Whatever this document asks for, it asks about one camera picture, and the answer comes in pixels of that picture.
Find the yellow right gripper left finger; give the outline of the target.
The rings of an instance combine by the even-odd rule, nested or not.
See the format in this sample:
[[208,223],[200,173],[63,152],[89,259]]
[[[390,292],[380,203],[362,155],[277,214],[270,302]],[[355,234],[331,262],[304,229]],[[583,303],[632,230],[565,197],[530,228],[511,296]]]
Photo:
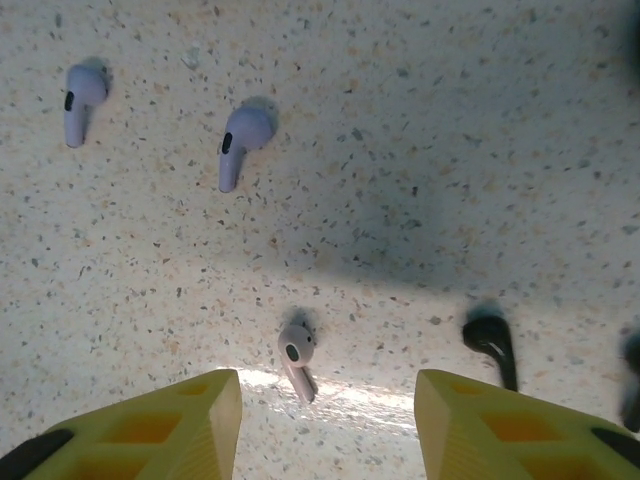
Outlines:
[[60,422],[1,459],[4,479],[230,479],[239,376],[217,369]]

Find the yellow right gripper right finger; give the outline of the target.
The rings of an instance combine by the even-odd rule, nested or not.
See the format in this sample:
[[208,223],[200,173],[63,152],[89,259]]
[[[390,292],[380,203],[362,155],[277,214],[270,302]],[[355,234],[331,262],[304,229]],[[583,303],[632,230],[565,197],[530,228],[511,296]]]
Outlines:
[[636,479],[639,442],[602,418],[450,372],[418,372],[430,479]]

